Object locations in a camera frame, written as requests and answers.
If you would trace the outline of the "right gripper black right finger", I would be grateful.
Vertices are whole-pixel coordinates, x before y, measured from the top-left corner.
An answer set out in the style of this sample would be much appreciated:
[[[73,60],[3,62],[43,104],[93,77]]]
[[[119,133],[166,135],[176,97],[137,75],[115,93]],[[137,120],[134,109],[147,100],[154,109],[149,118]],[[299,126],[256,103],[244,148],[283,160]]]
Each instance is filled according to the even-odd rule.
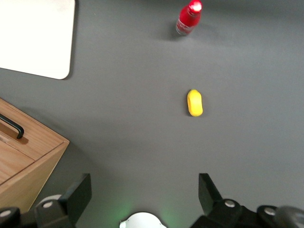
[[[232,199],[224,199],[207,173],[199,174],[198,196],[204,215],[200,216],[192,228],[234,228],[242,207]]]

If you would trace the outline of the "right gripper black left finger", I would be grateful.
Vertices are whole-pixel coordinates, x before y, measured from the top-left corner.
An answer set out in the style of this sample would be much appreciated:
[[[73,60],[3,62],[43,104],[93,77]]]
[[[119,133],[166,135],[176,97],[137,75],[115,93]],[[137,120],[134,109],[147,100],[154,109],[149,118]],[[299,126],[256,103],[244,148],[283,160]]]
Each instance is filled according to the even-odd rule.
[[[37,227],[74,228],[91,197],[91,175],[85,173],[65,193],[46,197],[35,207]]]

